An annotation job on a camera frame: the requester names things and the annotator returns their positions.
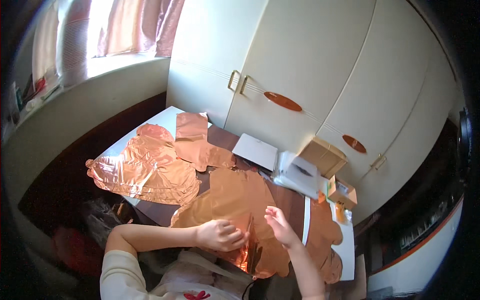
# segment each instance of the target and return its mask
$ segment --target dark wooden table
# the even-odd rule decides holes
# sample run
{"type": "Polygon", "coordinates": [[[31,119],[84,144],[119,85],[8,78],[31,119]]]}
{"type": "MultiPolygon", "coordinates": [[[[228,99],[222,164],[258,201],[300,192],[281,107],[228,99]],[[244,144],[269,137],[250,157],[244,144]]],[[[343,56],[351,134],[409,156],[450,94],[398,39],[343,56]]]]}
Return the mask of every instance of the dark wooden table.
{"type": "MultiPolygon", "coordinates": [[[[240,137],[234,135],[226,130],[223,130],[215,125],[208,129],[208,142],[212,145],[233,150],[240,137]]],[[[237,167],[242,170],[248,170],[249,166],[237,158],[237,167]]],[[[208,167],[205,172],[197,172],[198,179],[202,181],[198,194],[202,194],[210,188],[210,174],[209,171],[214,170],[213,167],[208,167]]],[[[303,234],[303,216],[305,209],[305,199],[302,195],[292,190],[274,185],[269,181],[265,181],[277,207],[281,208],[285,217],[289,221],[293,230],[301,238],[303,234]]],[[[160,226],[169,226],[170,219],[173,213],[179,208],[179,205],[160,204],[150,201],[140,200],[136,208],[144,215],[152,219],[160,226]]]]}

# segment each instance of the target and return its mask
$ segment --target wardrobe door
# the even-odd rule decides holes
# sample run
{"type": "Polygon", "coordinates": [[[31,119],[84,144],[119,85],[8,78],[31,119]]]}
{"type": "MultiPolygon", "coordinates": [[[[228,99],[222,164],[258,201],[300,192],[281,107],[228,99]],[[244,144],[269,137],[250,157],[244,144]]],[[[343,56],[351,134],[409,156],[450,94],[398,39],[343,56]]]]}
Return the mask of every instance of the wardrobe door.
{"type": "Polygon", "coordinates": [[[458,91],[450,65],[437,41],[417,103],[397,138],[356,186],[353,224],[379,209],[411,178],[427,157],[447,120],[458,91]]]}
{"type": "Polygon", "coordinates": [[[225,125],[239,73],[267,0],[185,0],[173,44],[167,107],[225,125]]]}
{"type": "Polygon", "coordinates": [[[252,42],[225,129],[296,152],[320,128],[359,55],[374,0],[272,0],[252,42]],[[285,96],[302,111],[269,101],[285,96]]]}
{"type": "Polygon", "coordinates": [[[408,1],[376,2],[355,68],[317,133],[348,157],[338,173],[346,182],[355,186],[400,132],[420,93],[433,41],[408,1]]]}

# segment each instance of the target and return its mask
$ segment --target person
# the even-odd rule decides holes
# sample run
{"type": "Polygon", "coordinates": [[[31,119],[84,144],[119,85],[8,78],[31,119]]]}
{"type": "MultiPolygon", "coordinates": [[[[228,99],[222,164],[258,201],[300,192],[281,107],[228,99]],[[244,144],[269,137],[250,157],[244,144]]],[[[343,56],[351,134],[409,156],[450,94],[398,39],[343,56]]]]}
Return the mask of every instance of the person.
{"type": "MultiPolygon", "coordinates": [[[[292,230],[281,209],[268,206],[265,219],[276,239],[287,249],[303,299],[323,300],[324,282],[305,246],[292,230]]],[[[227,220],[212,220],[192,228],[124,224],[110,233],[100,277],[100,295],[109,299],[225,299],[238,300],[252,282],[251,276],[213,264],[194,252],[182,251],[160,284],[150,293],[137,260],[138,252],[169,247],[201,247],[219,251],[240,248],[249,238],[227,220]]]]}

